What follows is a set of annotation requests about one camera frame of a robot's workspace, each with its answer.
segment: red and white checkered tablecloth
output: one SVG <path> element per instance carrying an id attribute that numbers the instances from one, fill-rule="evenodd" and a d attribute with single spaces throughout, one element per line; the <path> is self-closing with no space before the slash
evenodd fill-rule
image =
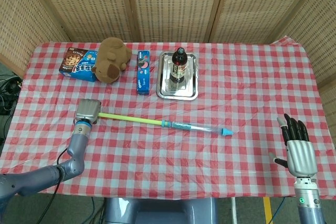
<path id="1" fill-rule="evenodd" d="M 224 125 L 232 137 L 99 119 L 92 127 L 81 176 L 61 183 L 71 195 L 189 199 L 294 195 L 295 178 L 271 163 L 286 157 L 277 116 L 306 123 L 316 149 L 320 194 L 336 198 L 336 158 L 315 77 L 304 48 L 285 37 L 272 45 L 127 43 L 132 58 L 113 84 L 58 73 L 68 47 L 46 43 L 33 53 L 0 160 L 2 173 L 56 163 L 69 144 L 80 99 L 98 99 L 102 112 Z M 198 97 L 156 95 L 159 55 L 182 46 L 199 58 Z M 138 50 L 151 52 L 150 95 L 136 93 Z M 69 156 L 63 155 L 64 161 Z M 53 193 L 54 187 L 46 190 Z"/>

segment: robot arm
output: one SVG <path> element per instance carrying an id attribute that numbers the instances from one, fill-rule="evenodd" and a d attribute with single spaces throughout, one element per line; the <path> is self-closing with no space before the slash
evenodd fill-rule
<path id="1" fill-rule="evenodd" d="M 287 161 L 270 153 L 272 160 L 289 169 L 295 176 L 295 194 L 298 201 L 300 222 L 302 224 L 325 224 L 316 180 L 312 178 L 317 172 L 314 148 L 307 133 L 306 126 L 296 122 L 285 114 L 287 124 L 278 118 L 285 141 Z"/>
<path id="2" fill-rule="evenodd" d="M 15 195 L 27 196 L 80 175 L 84 170 L 84 155 L 92 124 L 97 120 L 100 101 L 80 101 L 71 141 L 67 149 L 71 158 L 59 165 L 46 166 L 22 174 L 0 175 L 0 223 L 9 200 Z"/>

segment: blue cap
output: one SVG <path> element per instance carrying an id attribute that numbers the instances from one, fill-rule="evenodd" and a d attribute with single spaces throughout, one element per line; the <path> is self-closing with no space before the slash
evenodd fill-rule
<path id="1" fill-rule="evenodd" d="M 177 50 L 178 54 L 182 55 L 184 54 L 184 48 L 183 47 L 179 47 Z"/>
<path id="2" fill-rule="evenodd" d="M 222 128 L 222 136 L 232 136 L 233 132 L 226 129 L 226 128 Z"/>

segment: metal tray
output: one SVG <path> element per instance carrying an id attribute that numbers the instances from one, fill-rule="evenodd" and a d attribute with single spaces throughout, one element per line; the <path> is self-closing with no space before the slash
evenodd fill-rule
<path id="1" fill-rule="evenodd" d="M 184 81 L 175 84 L 169 79 L 174 52 L 160 54 L 156 92 L 159 97 L 175 100 L 194 100 L 198 96 L 198 61 L 193 53 L 187 53 L 188 62 Z"/>

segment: woven screen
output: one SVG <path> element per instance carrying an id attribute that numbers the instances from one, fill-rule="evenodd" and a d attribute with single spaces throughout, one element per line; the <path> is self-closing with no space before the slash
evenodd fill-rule
<path id="1" fill-rule="evenodd" d="M 214 0 L 135 0 L 143 41 L 203 42 Z"/>
<path id="2" fill-rule="evenodd" d="M 210 42 L 265 43 L 294 0 L 224 0 Z"/>
<path id="3" fill-rule="evenodd" d="M 327 124 L 334 143 L 336 144 L 336 86 L 320 94 Z"/>
<path id="4" fill-rule="evenodd" d="M 102 42 L 107 37 L 131 41 L 124 0 L 49 0 L 72 41 Z"/>
<path id="5" fill-rule="evenodd" d="M 0 0 L 0 59 L 23 77 L 30 55 L 47 41 L 68 41 L 39 0 Z"/>
<path id="6" fill-rule="evenodd" d="M 317 83 L 336 73 L 336 0 L 306 0 L 282 35 L 303 44 Z"/>

